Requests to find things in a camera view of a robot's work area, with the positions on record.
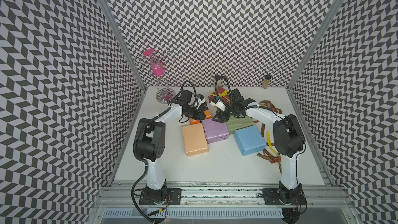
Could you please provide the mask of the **green gift box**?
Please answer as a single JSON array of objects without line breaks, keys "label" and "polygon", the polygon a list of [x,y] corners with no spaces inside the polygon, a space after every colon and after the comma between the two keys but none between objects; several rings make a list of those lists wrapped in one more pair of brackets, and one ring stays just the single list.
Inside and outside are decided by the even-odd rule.
[{"label": "green gift box", "polygon": [[229,120],[226,122],[229,134],[234,134],[236,130],[247,128],[254,124],[255,123],[253,119],[249,116],[239,117],[239,118],[231,116]]}]

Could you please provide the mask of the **blue gift box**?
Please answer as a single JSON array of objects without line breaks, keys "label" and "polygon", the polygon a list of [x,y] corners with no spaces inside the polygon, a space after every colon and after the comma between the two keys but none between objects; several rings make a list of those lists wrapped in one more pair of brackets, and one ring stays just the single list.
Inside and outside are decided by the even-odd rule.
[{"label": "blue gift box", "polygon": [[255,125],[235,130],[234,137],[243,156],[262,151],[266,142]]}]

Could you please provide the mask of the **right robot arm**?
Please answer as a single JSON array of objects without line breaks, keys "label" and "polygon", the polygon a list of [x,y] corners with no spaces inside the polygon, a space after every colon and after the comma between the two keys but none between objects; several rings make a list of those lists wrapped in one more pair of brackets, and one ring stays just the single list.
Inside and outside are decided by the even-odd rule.
[{"label": "right robot arm", "polygon": [[218,92],[211,100],[210,104],[217,108],[213,120],[223,123],[231,116],[248,116],[273,128],[273,143],[281,157],[282,174],[277,190],[263,189],[265,203],[272,205],[272,201],[276,200],[277,204],[306,206],[307,200],[298,176],[299,156],[305,152],[306,142],[297,117],[277,113],[253,99],[244,99],[238,89],[228,91],[227,95],[230,99],[227,104]]}]

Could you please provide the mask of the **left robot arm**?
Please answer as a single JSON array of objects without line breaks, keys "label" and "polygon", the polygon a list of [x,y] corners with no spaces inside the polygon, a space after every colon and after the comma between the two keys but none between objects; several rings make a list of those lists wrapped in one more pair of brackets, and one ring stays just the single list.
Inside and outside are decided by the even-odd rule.
[{"label": "left robot arm", "polygon": [[204,120],[207,102],[203,95],[195,91],[181,89],[167,103],[167,108],[152,118],[142,118],[138,122],[133,142],[134,157],[144,163],[143,176],[147,182],[140,196],[140,205],[161,205],[171,197],[166,178],[157,165],[165,150],[166,123],[181,116]]}]

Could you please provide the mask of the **purple gift box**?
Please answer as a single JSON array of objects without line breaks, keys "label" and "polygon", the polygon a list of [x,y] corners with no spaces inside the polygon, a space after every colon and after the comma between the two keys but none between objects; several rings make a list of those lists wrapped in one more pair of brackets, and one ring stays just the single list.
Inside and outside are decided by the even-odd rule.
[{"label": "purple gift box", "polygon": [[216,122],[212,119],[205,119],[202,121],[202,125],[208,144],[224,141],[229,138],[229,131],[225,123]]}]

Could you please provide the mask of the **brown ribbon of purple box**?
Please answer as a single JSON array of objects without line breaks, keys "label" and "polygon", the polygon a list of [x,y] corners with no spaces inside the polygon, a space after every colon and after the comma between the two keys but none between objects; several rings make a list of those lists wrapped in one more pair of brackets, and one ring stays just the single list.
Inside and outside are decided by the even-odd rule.
[{"label": "brown ribbon of purple box", "polygon": [[[265,124],[261,125],[261,131],[260,134],[262,135],[262,137],[265,139],[266,141],[266,132],[265,131]],[[266,146],[265,148],[261,151],[257,153],[257,156],[270,162],[271,164],[277,164],[280,173],[282,172],[282,159],[281,156],[276,156],[272,153],[272,151],[270,150],[270,148],[268,147],[267,141],[266,141]]]}]

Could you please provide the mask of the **peach gift box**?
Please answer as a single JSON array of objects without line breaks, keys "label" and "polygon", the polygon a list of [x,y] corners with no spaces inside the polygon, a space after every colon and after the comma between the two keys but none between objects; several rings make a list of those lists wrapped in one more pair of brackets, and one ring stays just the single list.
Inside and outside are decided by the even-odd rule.
[{"label": "peach gift box", "polygon": [[184,147],[188,157],[209,152],[202,123],[186,125],[182,128]]}]

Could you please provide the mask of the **orange gift box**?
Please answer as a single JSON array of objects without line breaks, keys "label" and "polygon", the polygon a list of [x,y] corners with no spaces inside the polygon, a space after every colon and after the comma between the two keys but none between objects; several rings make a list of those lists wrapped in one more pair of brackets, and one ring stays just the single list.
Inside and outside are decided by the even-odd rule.
[{"label": "orange gift box", "polygon": [[211,119],[212,115],[209,109],[205,108],[204,110],[197,110],[194,113],[194,118],[189,118],[190,124],[198,124],[201,123],[205,119]]}]

